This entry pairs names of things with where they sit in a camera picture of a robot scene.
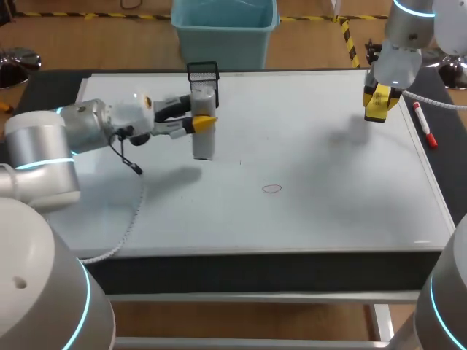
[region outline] plastic bin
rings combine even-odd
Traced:
[[[186,63],[263,69],[269,36],[280,24],[276,0],[174,0],[171,23]]]

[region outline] marker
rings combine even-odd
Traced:
[[[430,132],[430,127],[425,119],[425,115],[423,114],[422,107],[418,102],[414,103],[415,113],[417,113],[418,121],[422,126],[422,130],[426,135],[426,141],[428,142],[428,146],[432,149],[438,147],[438,142],[436,142],[435,136]]]

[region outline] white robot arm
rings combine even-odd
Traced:
[[[112,306],[60,236],[14,199],[0,216],[0,349],[113,349]]]
[[[151,136],[176,139],[206,131],[216,121],[216,94],[210,87],[157,103],[143,95],[132,97],[134,101],[114,106],[92,100],[10,118],[5,136],[12,165],[0,165],[0,197],[17,199],[42,213],[62,209],[80,199],[74,155],[112,146],[116,138],[129,139],[134,146]],[[183,117],[189,111],[192,117]],[[209,146],[202,137],[193,139],[193,156],[211,158],[214,145]],[[142,173],[136,164],[122,160]]]
[[[422,65],[420,49],[433,35],[450,55],[467,54],[467,1],[393,0],[374,77],[382,85],[407,89]]]

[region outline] blue light ring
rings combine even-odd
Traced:
[[[85,278],[86,278],[86,303],[84,310],[82,311],[81,319],[80,322],[78,323],[76,329],[73,332],[73,335],[70,337],[68,340],[68,343],[62,348],[62,350],[69,350],[70,347],[73,345],[73,342],[76,340],[77,336],[80,334],[82,326],[85,323],[86,316],[88,315],[89,312],[89,304],[90,304],[90,281],[89,281],[89,275],[88,271],[86,270],[85,266],[78,260],[79,264],[82,267],[82,270],[84,271]]]
[[[408,9],[407,7],[400,4],[398,0],[393,0],[393,1],[394,1],[394,4],[399,9],[401,9],[404,12],[409,13],[410,15],[414,15],[414,16],[418,16],[418,17],[427,17],[427,18],[434,18],[435,17],[434,13],[424,13],[424,12],[414,11],[413,9]]]
[[[16,170],[26,170],[26,169],[36,168],[37,166],[46,166],[48,164],[57,164],[57,163],[74,163],[74,159],[73,158],[57,158],[57,159],[40,160],[38,162],[24,164],[22,166],[17,166]]]
[[[449,336],[449,338],[452,340],[452,342],[458,346],[459,349],[461,350],[467,350],[461,343],[456,339],[456,337],[451,333],[449,328],[446,326],[444,323],[443,319],[441,318],[441,315],[438,312],[438,308],[436,307],[435,303],[435,296],[433,293],[433,277],[431,277],[430,280],[430,294],[431,294],[431,303],[433,304],[433,310],[435,311],[436,317],[438,318],[439,324],[443,327],[443,330],[445,333]]]

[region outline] metal stand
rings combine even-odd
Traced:
[[[467,89],[467,59],[465,56],[446,55],[440,49],[423,53],[423,66],[436,67],[444,86],[450,89]]]
[[[341,14],[342,0],[331,0],[331,4],[334,9],[334,16],[339,16]]]
[[[192,293],[159,295],[109,295],[111,301],[240,302],[240,303],[366,303],[371,307],[377,341],[295,341],[274,339],[214,338],[122,338],[114,349],[242,349],[242,350],[414,350],[417,339],[413,314],[393,336],[393,324],[386,303],[415,303],[418,292],[362,293]]]
[[[14,47],[0,50],[0,89],[28,81],[29,74],[40,67],[40,56],[30,49]]]

